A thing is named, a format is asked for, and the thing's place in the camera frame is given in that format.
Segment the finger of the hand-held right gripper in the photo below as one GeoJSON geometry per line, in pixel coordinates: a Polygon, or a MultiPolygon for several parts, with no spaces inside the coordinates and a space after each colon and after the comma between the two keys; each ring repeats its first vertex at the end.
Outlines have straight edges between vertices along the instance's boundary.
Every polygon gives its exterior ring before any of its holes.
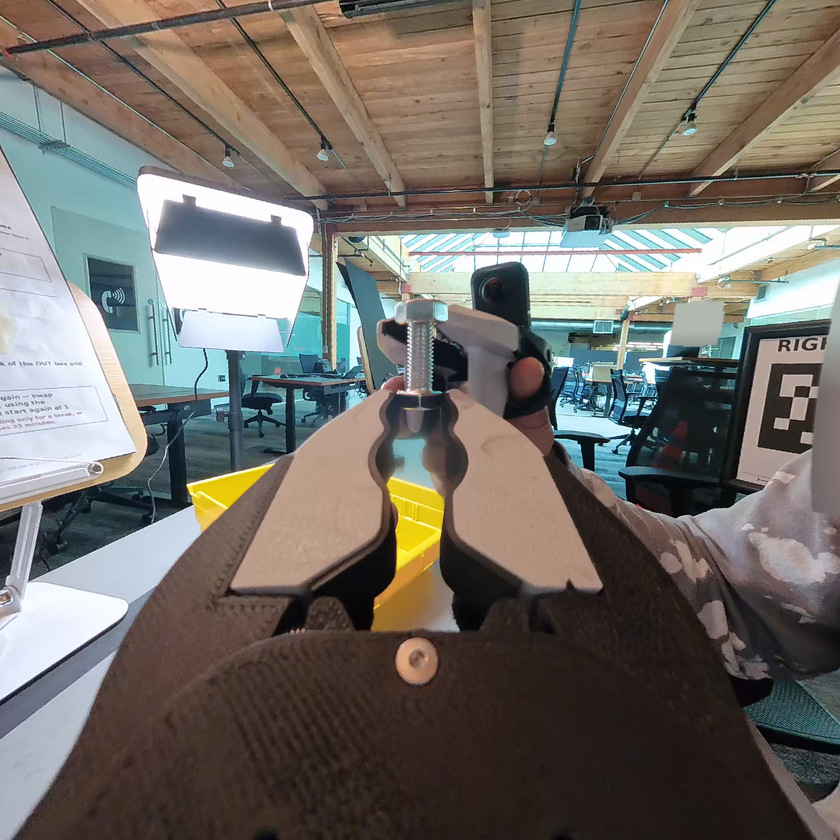
{"type": "Polygon", "coordinates": [[[508,367],[519,349],[520,334],[515,324],[483,311],[450,306],[437,327],[463,351],[468,381],[507,380],[508,367]]]}
{"type": "Polygon", "coordinates": [[[393,318],[378,321],[376,343],[384,356],[404,371],[407,362],[407,324],[393,318]]]}

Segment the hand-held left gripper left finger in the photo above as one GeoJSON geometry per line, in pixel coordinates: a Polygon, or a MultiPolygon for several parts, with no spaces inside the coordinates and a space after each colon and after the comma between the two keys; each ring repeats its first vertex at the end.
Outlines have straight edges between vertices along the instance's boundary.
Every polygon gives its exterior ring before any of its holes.
{"type": "Polygon", "coordinates": [[[332,597],[356,629],[396,573],[396,520],[383,472],[395,394],[378,391],[299,447],[231,580],[237,595],[332,597]]]}

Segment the steel bolt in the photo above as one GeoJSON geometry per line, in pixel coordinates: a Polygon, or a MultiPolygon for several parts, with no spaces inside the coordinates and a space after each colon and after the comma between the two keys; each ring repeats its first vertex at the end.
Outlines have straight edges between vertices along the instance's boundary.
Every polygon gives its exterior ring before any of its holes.
{"type": "Polygon", "coordinates": [[[436,323],[407,323],[407,362],[404,384],[398,392],[411,435],[420,435],[427,415],[439,408],[439,393],[434,384],[434,337],[436,323]]]}

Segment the yellow plastic bin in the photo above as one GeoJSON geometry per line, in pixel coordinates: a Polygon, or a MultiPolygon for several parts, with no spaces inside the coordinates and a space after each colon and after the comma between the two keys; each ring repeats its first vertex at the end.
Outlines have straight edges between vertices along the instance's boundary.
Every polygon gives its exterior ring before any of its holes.
{"type": "MultiPolygon", "coordinates": [[[[263,465],[189,484],[200,529],[206,530],[270,469],[263,465]]],[[[388,488],[398,513],[395,577],[376,598],[372,628],[455,632],[452,594],[438,565],[443,498],[431,487],[396,476],[389,479],[388,488]]]]}

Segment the person's right forearm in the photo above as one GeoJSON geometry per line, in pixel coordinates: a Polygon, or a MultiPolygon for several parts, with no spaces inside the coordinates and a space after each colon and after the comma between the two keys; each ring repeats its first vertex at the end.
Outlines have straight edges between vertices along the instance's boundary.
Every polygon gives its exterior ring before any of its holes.
{"type": "Polygon", "coordinates": [[[731,507],[679,518],[619,499],[559,444],[548,460],[652,551],[731,676],[799,680],[838,671],[839,524],[813,510],[811,451],[731,507]]]}

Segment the person's right hand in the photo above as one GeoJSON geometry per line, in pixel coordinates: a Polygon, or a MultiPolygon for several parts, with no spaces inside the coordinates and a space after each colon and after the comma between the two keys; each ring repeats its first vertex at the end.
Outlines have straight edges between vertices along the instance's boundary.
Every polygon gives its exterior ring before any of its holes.
{"type": "MultiPolygon", "coordinates": [[[[538,394],[543,383],[543,368],[539,360],[526,358],[517,361],[509,370],[508,402],[519,406],[538,394]]],[[[550,455],[553,448],[553,426],[549,408],[540,409],[529,415],[508,419],[536,447],[542,457],[550,455]]]]}

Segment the black panel board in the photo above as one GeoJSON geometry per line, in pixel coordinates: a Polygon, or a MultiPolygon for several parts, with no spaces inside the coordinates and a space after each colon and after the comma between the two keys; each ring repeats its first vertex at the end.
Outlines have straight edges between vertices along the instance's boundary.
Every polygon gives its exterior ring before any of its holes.
{"type": "Polygon", "coordinates": [[[377,343],[377,327],[379,321],[385,319],[385,313],[376,281],[369,272],[353,264],[347,266],[340,262],[339,271],[360,316],[373,388],[377,390],[384,382],[396,375],[397,368],[380,350],[377,343]]]}

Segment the black office chair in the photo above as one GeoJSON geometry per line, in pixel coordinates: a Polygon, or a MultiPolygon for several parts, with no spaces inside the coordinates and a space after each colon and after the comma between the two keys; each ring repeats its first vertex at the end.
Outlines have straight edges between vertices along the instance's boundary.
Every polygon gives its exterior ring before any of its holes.
{"type": "Polygon", "coordinates": [[[613,440],[606,428],[606,421],[588,421],[576,419],[572,414],[563,413],[563,388],[570,368],[555,369],[552,373],[553,403],[550,405],[550,421],[554,437],[564,443],[575,443],[581,449],[584,469],[595,472],[595,450],[613,440]]]}
{"type": "MultiPolygon", "coordinates": [[[[314,353],[300,353],[299,361],[301,372],[305,375],[320,377],[329,382],[343,377],[343,373],[336,370],[329,359],[319,357],[314,353]]],[[[301,418],[301,425],[306,425],[310,419],[311,424],[315,425],[317,421],[329,420],[340,413],[342,393],[330,390],[331,387],[331,385],[320,384],[303,391],[303,398],[314,403],[315,409],[301,418]]]]}
{"type": "Polygon", "coordinates": [[[266,435],[264,424],[285,427],[286,424],[274,416],[276,406],[282,404],[282,397],[260,390],[260,383],[250,376],[244,376],[242,384],[241,408],[244,415],[244,428],[255,426],[259,438],[266,435]]]}

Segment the ceiling projector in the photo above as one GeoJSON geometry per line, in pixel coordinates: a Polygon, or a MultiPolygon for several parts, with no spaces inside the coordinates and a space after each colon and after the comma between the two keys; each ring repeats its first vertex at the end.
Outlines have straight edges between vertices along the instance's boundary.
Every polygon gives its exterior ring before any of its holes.
{"type": "Polygon", "coordinates": [[[570,210],[563,225],[562,249],[595,248],[613,233],[614,222],[609,208],[592,202],[582,203],[570,210]]]}

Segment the wooden office desk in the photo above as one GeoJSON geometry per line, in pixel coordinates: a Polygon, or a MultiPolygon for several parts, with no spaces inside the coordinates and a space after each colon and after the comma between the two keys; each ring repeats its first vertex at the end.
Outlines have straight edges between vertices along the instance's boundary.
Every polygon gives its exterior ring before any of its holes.
{"type": "Polygon", "coordinates": [[[170,494],[152,499],[176,510],[187,508],[192,503],[186,487],[184,426],[191,418],[210,416],[212,401],[226,401],[228,391],[158,384],[130,384],[129,388],[146,430],[150,432],[158,426],[164,430],[161,467],[168,467],[170,494]]]}
{"type": "Polygon", "coordinates": [[[329,388],[330,390],[340,391],[342,393],[342,401],[341,401],[341,408],[340,413],[347,409],[348,406],[348,394],[353,390],[357,389],[359,385],[365,383],[365,379],[362,376],[343,376],[338,380],[332,380],[331,382],[325,381],[320,377],[315,377],[311,375],[254,375],[252,376],[256,379],[261,385],[267,385],[269,387],[273,387],[276,389],[281,389],[285,391],[285,396],[283,398],[283,402],[286,406],[286,415],[285,415],[285,428],[286,428],[286,448],[284,450],[276,449],[276,448],[266,448],[264,449],[264,453],[266,455],[290,455],[293,453],[297,446],[297,415],[296,415],[296,392],[301,392],[303,395],[304,390],[308,390],[312,386],[317,386],[320,384],[324,384],[327,386],[332,386],[329,388]]]}

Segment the studio light on stand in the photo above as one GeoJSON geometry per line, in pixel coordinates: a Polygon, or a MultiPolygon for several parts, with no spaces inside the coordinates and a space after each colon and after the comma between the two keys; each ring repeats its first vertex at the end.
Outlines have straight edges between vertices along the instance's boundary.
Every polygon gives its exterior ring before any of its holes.
{"type": "Polygon", "coordinates": [[[280,353],[310,275],[310,213],[157,167],[137,192],[168,309],[183,348],[227,356],[231,470],[244,467],[245,352],[280,353]]]}

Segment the wooden document stand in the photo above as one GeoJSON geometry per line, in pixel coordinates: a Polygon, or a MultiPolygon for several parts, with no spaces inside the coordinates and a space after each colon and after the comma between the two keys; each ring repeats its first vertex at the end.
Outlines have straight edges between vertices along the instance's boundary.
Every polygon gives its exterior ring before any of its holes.
{"type": "Polygon", "coordinates": [[[59,584],[29,583],[44,501],[128,475],[143,460],[146,433],[109,332],[95,304],[74,284],[70,293],[108,386],[131,435],[131,454],[64,464],[2,487],[1,511],[20,509],[12,566],[2,586],[1,698],[8,699],[126,617],[121,598],[59,584]]]}

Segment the framed marker sign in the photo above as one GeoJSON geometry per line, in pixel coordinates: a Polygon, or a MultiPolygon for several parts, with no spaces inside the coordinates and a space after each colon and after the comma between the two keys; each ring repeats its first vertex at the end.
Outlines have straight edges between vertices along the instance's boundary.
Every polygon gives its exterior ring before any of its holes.
{"type": "Polygon", "coordinates": [[[722,485],[751,494],[812,448],[831,320],[746,329],[732,398],[722,485]]]}

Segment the printed instruction sheet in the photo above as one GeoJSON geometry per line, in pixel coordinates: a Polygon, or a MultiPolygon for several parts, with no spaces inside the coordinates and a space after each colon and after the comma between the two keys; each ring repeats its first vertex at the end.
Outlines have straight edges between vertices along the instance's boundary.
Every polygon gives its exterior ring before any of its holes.
{"type": "Polygon", "coordinates": [[[92,465],[136,450],[76,300],[2,155],[2,502],[92,478],[92,465]]]}

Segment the black wall sign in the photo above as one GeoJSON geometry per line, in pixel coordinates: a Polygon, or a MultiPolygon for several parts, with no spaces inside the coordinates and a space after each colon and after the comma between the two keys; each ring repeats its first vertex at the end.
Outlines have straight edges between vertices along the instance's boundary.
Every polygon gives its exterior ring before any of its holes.
{"type": "Polygon", "coordinates": [[[89,296],[111,331],[140,330],[134,267],[109,259],[85,257],[89,296]]]}

